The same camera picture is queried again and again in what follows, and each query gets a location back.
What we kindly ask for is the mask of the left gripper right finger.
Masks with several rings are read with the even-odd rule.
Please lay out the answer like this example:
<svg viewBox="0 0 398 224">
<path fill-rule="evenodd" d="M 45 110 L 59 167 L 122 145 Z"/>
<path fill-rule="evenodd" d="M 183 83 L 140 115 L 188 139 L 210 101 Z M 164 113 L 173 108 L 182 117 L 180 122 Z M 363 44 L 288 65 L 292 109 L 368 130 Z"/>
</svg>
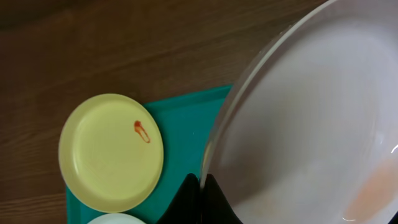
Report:
<svg viewBox="0 0 398 224">
<path fill-rule="evenodd" d="M 203 224 L 243 224 L 233 212 L 213 175 L 207 175 L 201 196 Z"/>
</svg>

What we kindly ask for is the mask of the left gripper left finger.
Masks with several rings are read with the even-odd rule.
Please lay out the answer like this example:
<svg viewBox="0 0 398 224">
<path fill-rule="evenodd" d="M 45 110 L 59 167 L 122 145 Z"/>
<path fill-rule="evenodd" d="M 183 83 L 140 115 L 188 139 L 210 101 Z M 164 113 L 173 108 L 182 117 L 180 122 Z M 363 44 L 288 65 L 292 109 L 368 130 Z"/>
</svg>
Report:
<svg viewBox="0 0 398 224">
<path fill-rule="evenodd" d="M 199 204 L 200 185 L 196 175 L 189 173 L 156 224 L 197 224 Z"/>
</svg>

